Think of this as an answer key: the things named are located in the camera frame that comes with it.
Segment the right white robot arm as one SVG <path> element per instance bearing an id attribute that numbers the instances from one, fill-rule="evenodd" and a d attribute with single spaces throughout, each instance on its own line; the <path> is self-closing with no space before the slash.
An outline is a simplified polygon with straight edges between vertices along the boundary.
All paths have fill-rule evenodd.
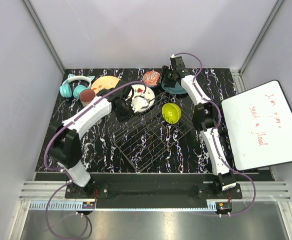
<path id="1" fill-rule="evenodd" d="M 212 165 L 214 195 L 218 198 L 226 197 L 236 186 L 236 180 L 226 163 L 219 140 L 218 127 L 221 122 L 219 107 L 204 93 L 196 76 L 184 67 L 172 68 L 164 65 L 159 82 L 169 87 L 180 84 L 190 96 L 195 106 L 192 123 L 204 140 Z"/>

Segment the white watermelon pattern plate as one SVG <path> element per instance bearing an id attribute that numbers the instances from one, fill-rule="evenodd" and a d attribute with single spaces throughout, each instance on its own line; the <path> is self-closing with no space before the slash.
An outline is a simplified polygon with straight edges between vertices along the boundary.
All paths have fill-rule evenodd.
<path id="1" fill-rule="evenodd" d="M 147 101 L 149 102 L 148 109 L 150 109 L 155 102 L 154 91 L 151 88 L 144 86 L 142 84 L 132 85 L 132 90 L 129 92 L 128 98 L 131 99 L 132 102 L 132 99 L 135 98 L 136 96 L 142 96 L 147 99 Z"/>

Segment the red patterned bowl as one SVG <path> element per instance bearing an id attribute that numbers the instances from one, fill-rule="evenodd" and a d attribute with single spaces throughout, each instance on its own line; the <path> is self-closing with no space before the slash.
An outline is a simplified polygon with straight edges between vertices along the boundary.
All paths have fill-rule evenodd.
<path id="1" fill-rule="evenodd" d="M 161 77 L 161 74 L 157 71 L 148 71 L 146 72 L 143 77 L 142 77 L 142 81 L 151 87 L 157 86 L 158 81 Z"/>

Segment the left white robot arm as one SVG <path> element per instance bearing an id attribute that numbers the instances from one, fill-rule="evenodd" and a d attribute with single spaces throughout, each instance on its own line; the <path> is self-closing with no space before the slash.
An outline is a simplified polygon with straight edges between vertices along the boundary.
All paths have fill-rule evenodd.
<path id="1" fill-rule="evenodd" d="M 99 120 L 118 110 L 124 118 L 136 111 L 132 106 L 135 91 L 132 83 L 125 83 L 111 89 L 101 90 L 93 100 L 73 117 L 50 126 L 53 133 L 45 152 L 44 165 L 51 171 L 63 170 L 70 182 L 76 186 L 76 192 L 83 198 L 93 194 L 91 176 L 81 161 L 81 138 Z"/>

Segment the yellow-green bowl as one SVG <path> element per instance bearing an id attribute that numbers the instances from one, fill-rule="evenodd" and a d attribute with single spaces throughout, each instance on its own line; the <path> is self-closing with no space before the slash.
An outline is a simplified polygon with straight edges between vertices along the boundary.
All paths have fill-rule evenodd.
<path id="1" fill-rule="evenodd" d="M 176 124 L 181 119 L 181 108 L 175 103 L 166 103 L 162 107 L 162 116 L 169 124 Z"/>

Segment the wire dish rack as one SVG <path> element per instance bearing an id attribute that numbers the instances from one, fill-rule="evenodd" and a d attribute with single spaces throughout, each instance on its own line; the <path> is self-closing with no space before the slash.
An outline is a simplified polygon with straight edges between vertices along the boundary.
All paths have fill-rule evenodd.
<path id="1" fill-rule="evenodd" d="M 180 107 L 181 118 L 177 123 L 169 121 L 162 113 L 167 104 Z M 178 171 L 182 171 L 182 147 L 193 130 L 191 107 L 187 99 L 168 92 L 160 93 L 149 110 L 136 114 L 125 123 L 114 124 L 108 131 L 109 138 L 119 150 L 120 157 L 137 173 L 146 172 L 155 164 L 163 164 L 171 171 L 173 163 L 177 163 Z"/>

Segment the teal scalloped plate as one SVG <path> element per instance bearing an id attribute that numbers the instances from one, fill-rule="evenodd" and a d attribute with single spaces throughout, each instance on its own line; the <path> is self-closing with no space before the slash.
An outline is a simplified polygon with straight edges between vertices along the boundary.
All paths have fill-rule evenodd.
<path id="1" fill-rule="evenodd" d="M 179 84 L 179 83 L 176 83 L 175 84 L 175 87 L 167 87 L 165 85 L 165 83 L 162 83 L 161 84 L 161 87 L 166 91 L 166 92 L 169 92 L 173 95 L 182 95 L 182 94 L 186 94 L 187 91 Z"/>

